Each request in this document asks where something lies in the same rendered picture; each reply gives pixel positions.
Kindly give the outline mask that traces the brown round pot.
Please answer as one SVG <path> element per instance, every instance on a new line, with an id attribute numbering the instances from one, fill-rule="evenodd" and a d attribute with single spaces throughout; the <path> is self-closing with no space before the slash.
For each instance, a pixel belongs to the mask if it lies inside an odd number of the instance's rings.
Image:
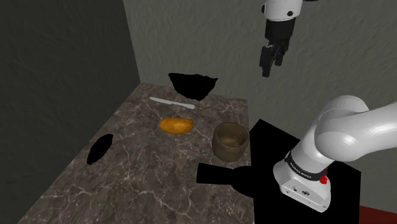
<path id="1" fill-rule="evenodd" d="M 212 137 L 212 152 L 224 162 L 236 162 L 244 154 L 249 143 L 247 130 L 234 122 L 219 124 Z"/>

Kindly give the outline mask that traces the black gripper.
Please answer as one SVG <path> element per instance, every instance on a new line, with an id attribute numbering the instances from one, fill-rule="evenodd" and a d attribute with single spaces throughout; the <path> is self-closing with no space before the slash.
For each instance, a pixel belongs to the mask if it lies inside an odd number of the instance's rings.
<path id="1" fill-rule="evenodd" d="M 267 19 L 265 38 L 269 45 L 261 49 L 259 66 L 262 68 L 262 76 L 268 78 L 272 64 L 281 66 L 285 51 L 288 51 L 289 42 L 293 35 L 296 18 L 285 21 L 273 21 Z"/>

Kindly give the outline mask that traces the black bowl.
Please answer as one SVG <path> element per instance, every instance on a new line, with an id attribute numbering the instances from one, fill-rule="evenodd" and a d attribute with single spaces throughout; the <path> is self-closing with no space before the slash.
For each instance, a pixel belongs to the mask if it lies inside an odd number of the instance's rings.
<path id="1" fill-rule="evenodd" d="M 205 99 L 218 80 L 200 74 L 169 73 L 168 76 L 177 93 L 196 101 Z"/>

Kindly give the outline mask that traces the white knife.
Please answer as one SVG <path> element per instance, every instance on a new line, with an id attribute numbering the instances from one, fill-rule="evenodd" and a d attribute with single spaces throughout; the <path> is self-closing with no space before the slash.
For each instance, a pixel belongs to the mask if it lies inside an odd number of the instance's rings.
<path id="1" fill-rule="evenodd" d="M 186 103 L 181 103 L 181 102 L 176 102 L 176 101 L 170 101 L 170 100 L 166 100 L 166 99 L 160 99 L 157 97 L 150 97 L 150 99 L 152 101 L 160 102 L 163 104 L 170 104 L 170 105 L 173 104 L 173 105 L 182 106 L 182 107 L 185 107 L 188 109 L 195 109 L 195 105 L 193 105 L 193 104 L 186 104 Z"/>

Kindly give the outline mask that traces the orange-brown potato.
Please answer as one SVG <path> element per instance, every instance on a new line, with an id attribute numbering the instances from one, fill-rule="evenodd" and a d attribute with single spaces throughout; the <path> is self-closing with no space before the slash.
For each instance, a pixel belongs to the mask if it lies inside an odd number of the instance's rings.
<path id="1" fill-rule="evenodd" d="M 185 134 L 193 129 L 193 122 L 187 118 L 167 117 L 161 120 L 159 127 L 170 134 Z"/>

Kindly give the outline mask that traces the black robot stand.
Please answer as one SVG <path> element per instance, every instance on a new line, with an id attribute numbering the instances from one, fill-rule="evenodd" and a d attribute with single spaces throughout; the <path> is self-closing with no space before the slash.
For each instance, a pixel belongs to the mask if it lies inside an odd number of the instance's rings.
<path id="1" fill-rule="evenodd" d="M 299 139 L 263 120 L 258 120 L 249 134 L 257 190 L 253 199 L 255 224 L 359 224 L 360 171 L 342 162 L 328 167 L 331 202 L 319 213 L 281 193 L 273 175 L 274 165 Z"/>

